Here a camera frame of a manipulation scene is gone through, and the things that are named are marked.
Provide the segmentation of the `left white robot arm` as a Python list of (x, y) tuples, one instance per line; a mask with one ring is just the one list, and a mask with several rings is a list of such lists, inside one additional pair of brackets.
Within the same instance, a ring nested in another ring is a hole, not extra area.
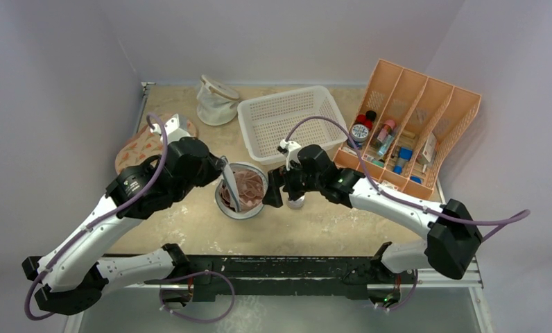
[(177, 244), (121, 259), (105, 258), (105, 253), (153, 213), (218, 179), (226, 164), (226, 159), (210, 153), (204, 142), (184, 137), (165, 144), (161, 154), (125, 168), (65, 241), (45, 256), (23, 261), (24, 273), (31, 281), (24, 301), (25, 315), (35, 320), (32, 302), (42, 310), (42, 318), (70, 316), (131, 284), (185, 281), (192, 272), (191, 264)]

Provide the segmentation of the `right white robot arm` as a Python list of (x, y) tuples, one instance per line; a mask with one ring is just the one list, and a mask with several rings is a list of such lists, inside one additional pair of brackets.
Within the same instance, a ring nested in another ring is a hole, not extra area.
[(443, 205), (383, 187), (360, 171), (337, 167), (315, 144), (301, 148), (290, 166), (268, 172), (263, 203), (281, 207), (283, 193), (297, 200), (313, 191), (330, 203), (372, 212), (420, 237), (408, 244), (389, 243), (377, 251), (371, 272), (380, 282), (421, 268), (432, 268), (446, 278), (460, 280), (482, 242), (466, 207), (457, 200)]

